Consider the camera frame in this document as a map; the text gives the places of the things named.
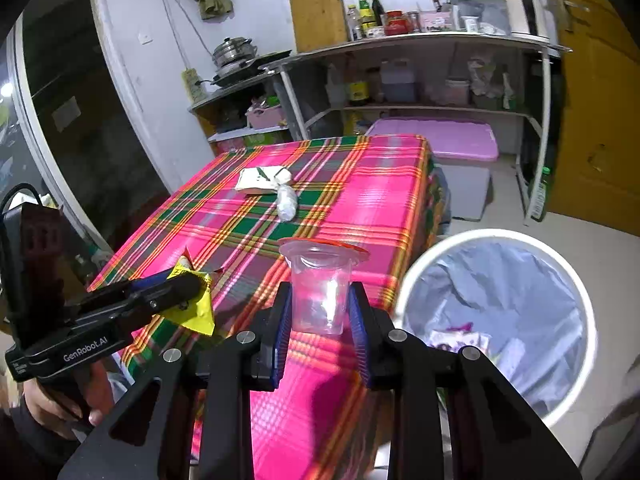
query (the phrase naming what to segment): clear plastic cup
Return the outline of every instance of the clear plastic cup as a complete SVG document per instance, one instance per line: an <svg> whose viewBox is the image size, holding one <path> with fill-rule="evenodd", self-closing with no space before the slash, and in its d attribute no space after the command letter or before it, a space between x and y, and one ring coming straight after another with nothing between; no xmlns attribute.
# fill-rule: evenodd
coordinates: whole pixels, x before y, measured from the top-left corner
<svg viewBox="0 0 640 480"><path fill-rule="evenodd" d="M341 334L351 268L366 261L369 252L320 238L282 238L278 243L291 267L292 330Z"/></svg>

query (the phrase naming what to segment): pink storage lid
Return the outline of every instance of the pink storage lid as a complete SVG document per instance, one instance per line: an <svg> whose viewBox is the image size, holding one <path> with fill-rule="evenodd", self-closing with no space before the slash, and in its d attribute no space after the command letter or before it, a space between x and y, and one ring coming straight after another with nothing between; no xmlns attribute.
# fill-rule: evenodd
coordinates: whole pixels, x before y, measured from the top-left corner
<svg viewBox="0 0 640 480"><path fill-rule="evenodd" d="M429 141L431 150L440 158L462 158L493 162L498 158L498 145L491 126L484 123L444 121L417 117L378 119L368 136L414 134Z"/></svg>

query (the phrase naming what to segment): plaid tablecloth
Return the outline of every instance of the plaid tablecloth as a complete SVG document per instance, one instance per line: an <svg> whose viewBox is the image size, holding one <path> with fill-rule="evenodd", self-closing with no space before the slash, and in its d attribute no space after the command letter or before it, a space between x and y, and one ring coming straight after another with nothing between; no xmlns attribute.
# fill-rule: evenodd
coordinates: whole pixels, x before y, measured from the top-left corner
<svg viewBox="0 0 640 480"><path fill-rule="evenodd" d="M294 176L298 213L280 222L275 195L233 189L242 168L283 165ZM417 136L340 137L223 153L170 197L130 237L92 284L152 275L188 248L198 270L223 269L212 290L214 336L243 330L270 306L289 268L283 237L321 237L366 248L352 273L372 306L389 310L412 252L433 241L441 190L425 140ZM166 348L211 344L156 316L120 355L135 378ZM292 332L274 393L252 392L258 479L349 478L371 454L378 400L357 373L350 332L340 340ZM200 447L200 425L193 450Z"/></svg>

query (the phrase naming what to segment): black sleeve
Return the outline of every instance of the black sleeve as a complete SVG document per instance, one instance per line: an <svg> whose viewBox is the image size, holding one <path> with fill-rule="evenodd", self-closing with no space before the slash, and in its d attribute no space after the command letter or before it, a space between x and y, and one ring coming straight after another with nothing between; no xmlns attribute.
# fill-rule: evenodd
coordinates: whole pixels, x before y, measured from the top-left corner
<svg viewBox="0 0 640 480"><path fill-rule="evenodd" d="M10 412L0 411L0 456L3 478L8 480L55 479L78 448L79 442L65 440L39 425L24 398Z"/></svg>

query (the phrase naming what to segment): yellow label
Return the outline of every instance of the yellow label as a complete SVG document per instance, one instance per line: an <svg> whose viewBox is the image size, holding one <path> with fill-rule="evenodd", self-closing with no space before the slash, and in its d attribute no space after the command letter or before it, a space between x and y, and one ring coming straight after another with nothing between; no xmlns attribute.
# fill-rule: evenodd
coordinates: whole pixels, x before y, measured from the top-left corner
<svg viewBox="0 0 640 480"><path fill-rule="evenodd" d="M196 272L195 270L187 269L178 261L167 279L173 278L183 272L190 272L200 278L202 281L200 294L190 299L186 307L181 305L172 306L162 311L161 315L175 324L210 336L213 334L215 327L213 313L211 311L211 277L206 272Z"/></svg>
<svg viewBox="0 0 640 480"><path fill-rule="evenodd" d="M349 83L349 99L351 101L363 101L369 99L369 85L366 81Z"/></svg>

